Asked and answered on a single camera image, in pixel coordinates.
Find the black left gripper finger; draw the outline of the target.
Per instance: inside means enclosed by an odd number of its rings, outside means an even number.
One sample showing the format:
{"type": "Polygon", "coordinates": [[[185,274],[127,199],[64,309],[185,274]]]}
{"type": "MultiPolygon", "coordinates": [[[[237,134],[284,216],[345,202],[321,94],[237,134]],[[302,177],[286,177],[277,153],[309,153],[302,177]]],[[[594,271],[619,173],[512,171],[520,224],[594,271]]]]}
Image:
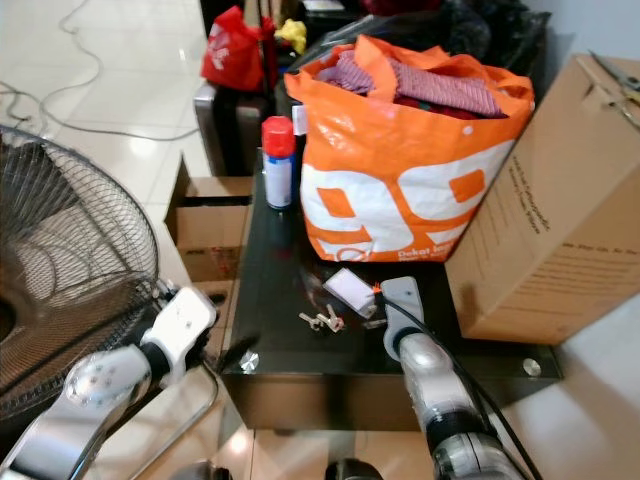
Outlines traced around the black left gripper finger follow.
{"type": "Polygon", "coordinates": [[[230,343],[230,346],[221,352],[221,374],[243,372],[241,364],[250,355],[252,348],[259,343],[259,338],[259,334],[252,334],[230,343]]]}

